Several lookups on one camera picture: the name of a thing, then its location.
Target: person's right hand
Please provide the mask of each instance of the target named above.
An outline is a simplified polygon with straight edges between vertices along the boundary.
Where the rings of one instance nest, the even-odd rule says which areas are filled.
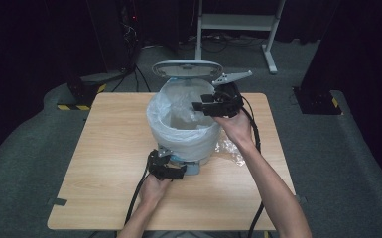
[[[242,110],[232,118],[212,117],[212,119],[224,129],[228,139],[237,147],[243,146],[245,143],[253,145],[249,118]]]

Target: wooden table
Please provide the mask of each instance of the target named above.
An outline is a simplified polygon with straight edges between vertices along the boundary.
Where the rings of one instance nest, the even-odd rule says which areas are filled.
[[[58,194],[66,204],[54,205],[49,228],[122,229],[148,154],[157,149],[146,117],[153,95],[97,95]],[[264,157],[294,192],[266,96],[243,96],[254,110]],[[147,230],[248,230],[260,202],[247,167],[214,153],[199,175],[172,182]],[[275,230],[265,210],[255,229]]]

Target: white plastic bag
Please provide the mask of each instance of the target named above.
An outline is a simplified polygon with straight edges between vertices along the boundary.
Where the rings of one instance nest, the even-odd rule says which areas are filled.
[[[147,107],[147,119],[154,138],[184,162],[210,157],[220,135],[211,117],[193,110],[200,96],[214,88],[202,79],[170,79]]]

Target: trash can lid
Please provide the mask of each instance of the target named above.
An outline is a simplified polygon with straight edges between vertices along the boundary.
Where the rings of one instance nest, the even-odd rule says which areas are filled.
[[[222,74],[222,66],[205,60],[166,60],[154,64],[153,73],[166,78],[219,77]]]

